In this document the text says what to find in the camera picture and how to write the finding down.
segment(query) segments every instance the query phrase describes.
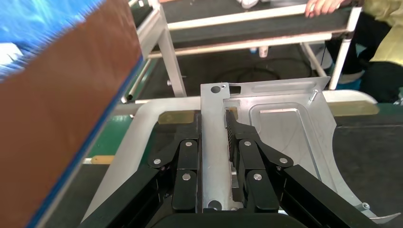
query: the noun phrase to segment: blue fabric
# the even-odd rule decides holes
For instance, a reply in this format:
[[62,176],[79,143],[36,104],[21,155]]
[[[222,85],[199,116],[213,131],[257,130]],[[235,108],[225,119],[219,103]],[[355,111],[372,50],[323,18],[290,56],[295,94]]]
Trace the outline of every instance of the blue fabric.
[[0,65],[0,81],[23,66],[53,40],[85,21],[103,0],[2,0],[0,43],[14,43],[24,54]]
[[346,84],[337,84],[336,89],[352,89],[352,90],[359,90],[361,84],[361,79],[356,81],[346,83]]

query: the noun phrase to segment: screw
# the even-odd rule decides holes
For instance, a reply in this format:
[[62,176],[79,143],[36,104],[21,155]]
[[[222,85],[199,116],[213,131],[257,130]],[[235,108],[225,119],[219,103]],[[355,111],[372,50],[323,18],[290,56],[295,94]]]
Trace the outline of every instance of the screw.
[[185,174],[182,176],[182,179],[183,179],[184,181],[190,180],[190,174],[185,173]]
[[363,207],[365,210],[369,210],[371,208],[368,203],[363,203]]
[[361,203],[361,204],[358,204],[355,208],[357,208],[357,209],[358,209],[359,211],[361,211],[361,212],[370,209],[368,203]]
[[310,101],[314,101],[316,95],[319,93],[319,91],[317,89],[314,90],[314,92],[312,93],[311,97],[309,98]]
[[253,175],[253,179],[255,179],[255,180],[259,181],[259,180],[261,180],[261,179],[262,179],[262,175],[260,175],[260,174],[256,173],[255,175]]

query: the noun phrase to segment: metal rivet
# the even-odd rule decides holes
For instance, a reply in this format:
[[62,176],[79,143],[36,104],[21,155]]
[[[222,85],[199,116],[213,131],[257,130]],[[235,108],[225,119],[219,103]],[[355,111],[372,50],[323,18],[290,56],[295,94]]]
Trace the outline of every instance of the metal rivet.
[[369,210],[371,207],[369,206],[368,203],[363,203],[363,208],[364,208],[365,210]]
[[317,89],[314,90],[314,92],[312,93],[311,97],[309,98],[310,101],[314,101],[316,95],[319,93],[319,91]]
[[260,175],[260,174],[256,173],[255,175],[253,175],[253,179],[255,179],[255,180],[259,181],[259,180],[261,180],[261,179],[262,179],[262,175]]
[[185,174],[182,176],[182,179],[183,179],[184,181],[190,180],[190,174],[185,173]]

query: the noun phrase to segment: black conveyor belt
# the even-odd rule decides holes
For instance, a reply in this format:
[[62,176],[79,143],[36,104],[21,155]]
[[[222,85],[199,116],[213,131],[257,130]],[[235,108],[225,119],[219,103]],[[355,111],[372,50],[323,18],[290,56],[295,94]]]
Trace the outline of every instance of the black conveyor belt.
[[[300,5],[306,2],[306,0],[276,0],[272,4],[260,2],[248,11]],[[163,8],[168,23],[245,12],[236,0],[174,0],[163,3]],[[262,38],[343,31],[347,27],[350,12],[351,8],[344,8],[333,14],[312,19],[307,19],[304,15],[294,15],[182,29],[171,31],[171,37],[175,48],[191,48]]]
[[277,38],[299,34],[333,32],[347,26],[349,10],[316,18],[295,15],[280,18],[244,21],[224,25],[171,31],[175,48],[188,48],[251,39]]
[[216,17],[234,13],[273,9],[306,4],[308,0],[272,0],[259,2],[251,9],[243,9],[236,0],[175,0],[162,3],[168,23]]

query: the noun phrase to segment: black cable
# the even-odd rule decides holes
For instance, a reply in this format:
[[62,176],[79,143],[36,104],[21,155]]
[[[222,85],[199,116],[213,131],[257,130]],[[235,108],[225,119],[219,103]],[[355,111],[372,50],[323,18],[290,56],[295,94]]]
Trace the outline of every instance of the black cable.
[[280,80],[280,79],[281,79],[281,76],[280,76],[280,74],[278,74],[275,70],[273,70],[273,69],[267,69],[267,66],[266,66],[266,68],[258,67],[259,64],[262,64],[262,63],[266,63],[266,64],[267,64],[267,63],[276,62],[276,61],[294,61],[294,62],[302,63],[302,64],[304,64],[304,65],[306,66],[306,68],[307,68],[307,71],[308,71],[308,76],[307,76],[307,77],[312,77],[312,76],[313,76],[313,72],[312,72],[312,68],[311,68],[310,62],[309,62],[309,61],[308,61],[308,62],[307,62],[307,61],[304,61],[303,57],[305,56],[305,54],[304,54],[304,53],[301,53],[302,50],[300,49],[300,47],[298,48],[298,51],[299,51],[300,55],[302,56],[302,59],[297,59],[297,58],[293,58],[293,57],[283,57],[283,58],[265,59],[265,60],[262,60],[262,61],[258,61],[257,63],[254,63],[252,66],[241,67],[241,68],[235,68],[235,69],[231,69],[231,70],[227,70],[227,71],[221,72],[221,73],[217,74],[217,75],[214,77],[214,82],[215,82],[215,83],[221,82],[221,79],[222,79],[224,76],[226,76],[226,75],[228,75],[228,74],[231,74],[231,73],[236,73],[236,72],[239,72],[239,71],[242,71],[242,73],[238,74],[237,77],[234,77],[234,78],[236,78],[236,82],[235,82],[235,83],[239,83],[240,80],[241,80],[241,78],[242,78],[243,76],[247,75],[247,74],[251,74],[252,77],[253,77],[255,72],[267,73],[267,74],[269,74],[269,75],[271,75],[271,76],[274,77],[273,80]]
[[231,69],[231,70],[221,72],[221,73],[219,73],[218,75],[216,75],[214,77],[214,82],[215,83],[221,82],[220,79],[222,79],[226,75],[229,75],[231,73],[236,73],[236,72],[239,72],[239,71],[241,71],[241,73],[237,75],[236,83],[238,83],[243,76],[247,75],[248,73],[251,74],[253,72],[261,72],[261,73],[270,74],[271,76],[274,77],[274,80],[280,80],[281,79],[280,75],[277,72],[275,72],[274,70],[259,68],[259,67],[256,67],[256,66],[250,66],[250,67],[240,67],[240,68]]

